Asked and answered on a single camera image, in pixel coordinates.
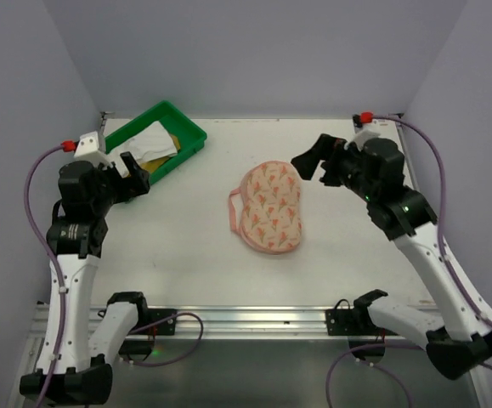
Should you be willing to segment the carrot print laundry bag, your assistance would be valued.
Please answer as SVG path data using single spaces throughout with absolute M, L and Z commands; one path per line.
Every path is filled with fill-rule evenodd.
M 259 164 L 229 193 L 230 230 L 258 252 L 296 250 L 303 232 L 301 194 L 301 179 L 290 163 Z

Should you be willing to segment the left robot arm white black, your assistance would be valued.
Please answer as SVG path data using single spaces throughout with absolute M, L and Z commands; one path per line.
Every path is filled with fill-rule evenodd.
M 49 256 L 49 311 L 34 371 L 20 379 L 20 394 L 37 407 L 104 404 L 119 348 L 147 314 L 142 292 L 118 292 L 97 329 L 89 331 L 93 283 L 108 231 L 105 217 L 115 204 L 150 190 L 149 174 L 132 154 L 123 153 L 121 159 L 126 177 L 113 164 L 64 165 L 52 223 L 47 233 L 37 234 Z

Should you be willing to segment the yellow bra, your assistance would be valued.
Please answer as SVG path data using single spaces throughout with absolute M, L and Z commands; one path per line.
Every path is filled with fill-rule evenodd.
M 157 157 L 154 160 L 146 161 L 146 162 L 142 163 L 140 166 L 144 170 L 146 170 L 149 173 L 154 173 L 163 164 L 165 164 L 166 162 L 168 162 L 172 157 L 176 156 L 181 151 L 181 144 L 180 144 L 180 142 L 178 140 L 178 137 L 175 136 L 175 135 L 173 135 L 173 134 L 171 134 L 170 137 L 172 139 L 175 152 L 170 153 L 170 154 L 167 154 L 166 156 Z

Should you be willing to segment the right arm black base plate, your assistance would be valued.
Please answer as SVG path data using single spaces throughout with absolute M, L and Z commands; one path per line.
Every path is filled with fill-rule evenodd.
M 325 311 L 325 326 L 330 337 L 345 337 L 351 349 L 367 344 L 378 344 L 377 348 L 356 350 L 352 355 L 363 361 L 380 362 L 385 355 L 386 332 L 372 323 L 362 321 L 359 313 L 345 298 L 336 302 L 336 305 Z

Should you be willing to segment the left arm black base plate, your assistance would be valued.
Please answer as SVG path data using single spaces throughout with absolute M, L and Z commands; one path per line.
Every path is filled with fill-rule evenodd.
M 119 349 L 119 356 L 146 360 L 156 347 L 158 337 L 170 337 L 176 331 L 176 309 L 148 309 L 145 317 L 133 328 L 133 335 L 140 339 L 126 339 Z

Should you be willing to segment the white bra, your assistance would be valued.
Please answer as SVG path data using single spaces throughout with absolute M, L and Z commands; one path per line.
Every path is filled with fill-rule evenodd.
M 110 155 L 117 158 L 121 153 L 129 152 L 138 164 L 144 164 L 163 157 L 175 156 L 178 150 L 172 135 L 159 122 L 153 122 L 119 144 Z

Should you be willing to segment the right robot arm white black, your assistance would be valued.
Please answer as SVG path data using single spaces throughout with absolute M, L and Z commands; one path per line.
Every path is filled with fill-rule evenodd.
M 357 146 L 328 134 L 291 161 L 302 179 L 310 180 L 321 167 L 322 184 L 344 186 L 365 201 L 371 222 L 408 259 L 440 313 L 421 312 L 375 289 L 354 300 L 354 323 L 406 338 L 426 351 L 442 376 L 455 380 L 492 358 L 492 308 L 469 287 L 480 309 L 475 312 L 451 278 L 445 264 L 449 250 L 438 243 L 437 216 L 419 191 L 405 185 L 404 163 L 390 139 Z

